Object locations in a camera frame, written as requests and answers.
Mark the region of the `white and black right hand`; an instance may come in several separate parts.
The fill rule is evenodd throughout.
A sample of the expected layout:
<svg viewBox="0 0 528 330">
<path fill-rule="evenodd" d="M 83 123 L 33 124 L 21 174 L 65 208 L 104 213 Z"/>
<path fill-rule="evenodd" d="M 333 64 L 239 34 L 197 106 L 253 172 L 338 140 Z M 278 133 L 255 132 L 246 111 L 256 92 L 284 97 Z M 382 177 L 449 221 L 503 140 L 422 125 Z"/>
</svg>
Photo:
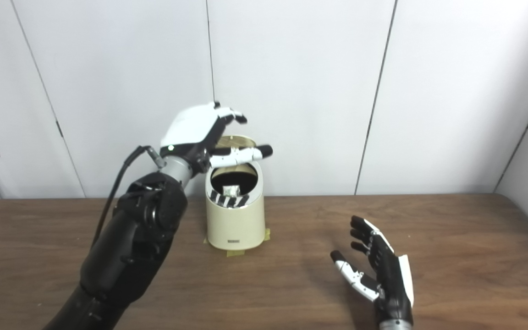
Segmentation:
<svg viewBox="0 0 528 330">
<path fill-rule="evenodd" d="M 354 291 L 372 303 L 377 330 L 412 330 L 413 276 L 408 255 L 396 255 L 383 232 L 369 220 L 353 215 L 350 221 L 352 249 L 361 252 L 375 272 L 358 270 L 338 251 L 331 251 L 335 267 Z"/>
</svg>

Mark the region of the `white and black left hand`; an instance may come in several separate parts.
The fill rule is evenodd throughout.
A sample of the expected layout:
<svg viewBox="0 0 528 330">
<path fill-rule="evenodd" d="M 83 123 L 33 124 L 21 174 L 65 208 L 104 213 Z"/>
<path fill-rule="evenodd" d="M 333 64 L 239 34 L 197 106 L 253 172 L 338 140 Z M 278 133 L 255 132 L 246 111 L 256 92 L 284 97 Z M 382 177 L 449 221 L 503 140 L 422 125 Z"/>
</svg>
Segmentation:
<svg viewBox="0 0 528 330">
<path fill-rule="evenodd" d="M 182 110 L 161 139 L 159 154 L 162 158 L 178 157 L 186 161 L 194 175 L 272 156 L 270 145 L 218 148 L 226 127 L 233 121 L 245 125 L 247 118 L 241 111 L 222 107 L 219 102 Z"/>
</svg>

